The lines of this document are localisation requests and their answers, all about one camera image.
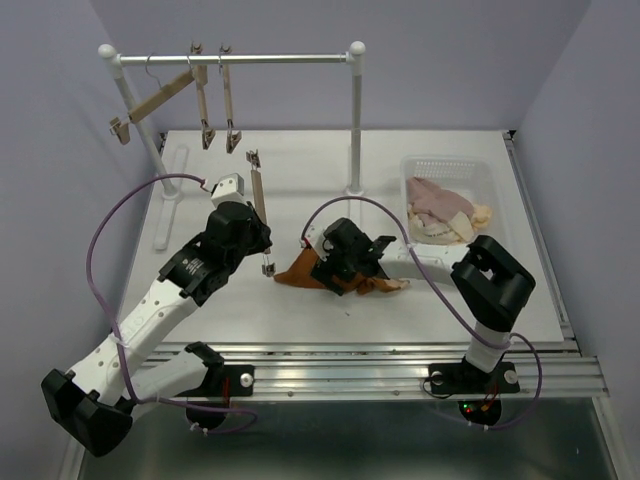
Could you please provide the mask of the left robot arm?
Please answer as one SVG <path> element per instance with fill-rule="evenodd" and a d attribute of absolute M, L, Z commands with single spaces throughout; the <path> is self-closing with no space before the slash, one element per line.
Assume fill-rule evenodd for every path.
<path fill-rule="evenodd" d="M 144 405 L 187 392 L 246 393 L 248 367 L 226 368 L 202 342 L 136 376 L 148 356 L 183 320 L 223 288 L 242 260 L 271 245 L 270 229 L 248 202 L 220 203 L 204 231 L 160 269 L 147 293 L 98 347 L 69 370 L 51 370 L 41 389 L 52 419 L 92 455 L 104 456 L 128 435 Z"/>

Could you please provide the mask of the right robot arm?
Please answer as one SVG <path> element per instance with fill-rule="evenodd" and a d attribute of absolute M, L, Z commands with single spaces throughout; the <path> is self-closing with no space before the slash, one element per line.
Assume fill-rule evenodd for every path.
<path fill-rule="evenodd" d="M 438 296 L 441 284 L 455 286 L 475 323 L 462 322 L 471 340 L 461 362 L 435 369 L 446 392 L 482 390 L 495 380 L 517 317 L 536 287 L 526 268 L 487 235 L 457 246 L 414 245 L 406 233 L 371 239 L 340 218 L 321 230 L 306 227 L 303 241 L 317 255 L 311 277 L 338 295 L 361 279 L 388 286 L 424 280 Z"/>

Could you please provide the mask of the beige hanger with pink underwear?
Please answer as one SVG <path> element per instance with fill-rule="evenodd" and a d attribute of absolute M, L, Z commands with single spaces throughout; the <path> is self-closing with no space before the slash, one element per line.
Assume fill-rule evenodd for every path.
<path fill-rule="evenodd" d="M 232 154 L 242 139 L 242 131 L 235 127 L 234 108 L 231 87 L 230 67 L 227 64 L 219 64 L 219 73 L 223 80 L 224 105 L 226 115 L 226 152 Z"/>

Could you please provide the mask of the beige hanger with brown underwear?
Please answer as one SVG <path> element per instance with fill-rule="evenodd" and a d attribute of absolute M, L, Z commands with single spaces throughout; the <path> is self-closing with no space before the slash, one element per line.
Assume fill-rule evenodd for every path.
<path fill-rule="evenodd" d="M 253 192 L 254 207 L 260 218 L 260 220 L 267 224 L 265 195 L 263 189 L 262 173 L 261 173 L 261 161 L 259 158 L 258 150 L 248 150 L 245 154 L 246 160 L 251 166 L 251 187 Z M 272 278 L 275 275 L 275 263 L 270 259 L 271 248 L 268 247 L 263 252 L 263 265 L 262 273 L 267 278 Z"/>

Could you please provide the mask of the cream beige underwear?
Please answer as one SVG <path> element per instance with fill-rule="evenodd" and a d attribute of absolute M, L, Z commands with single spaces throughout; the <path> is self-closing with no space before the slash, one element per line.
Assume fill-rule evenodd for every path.
<path fill-rule="evenodd" d="M 408 233 L 414 242 L 429 245 L 456 245 L 470 243 L 481 231 L 488 228 L 493 210 L 486 205 L 474 204 L 471 216 L 457 213 L 451 221 L 443 222 L 428 214 L 415 214 L 408 209 Z"/>

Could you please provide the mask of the brown underwear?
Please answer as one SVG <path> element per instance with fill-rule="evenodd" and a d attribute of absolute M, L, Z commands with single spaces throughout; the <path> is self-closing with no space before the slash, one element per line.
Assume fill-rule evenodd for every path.
<path fill-rule="evenodd" d="M 319 257 L 314 250 L 303 249 L 289 269 L 275 274 L 273 279 L 276 283 L 290 287 L 328 290 L 328 287 L 311 276 L 312 268 L 318 259 Z M 335 282 L 345 293 L 356 292 L 358 295 L 366 295 L 375 291 L 392 293 L 404 290 L 410 285 L 409 280 L 365 277 L 362 274 L 357 274 L 349 282 L 338 279 L 335 279 Z"/>

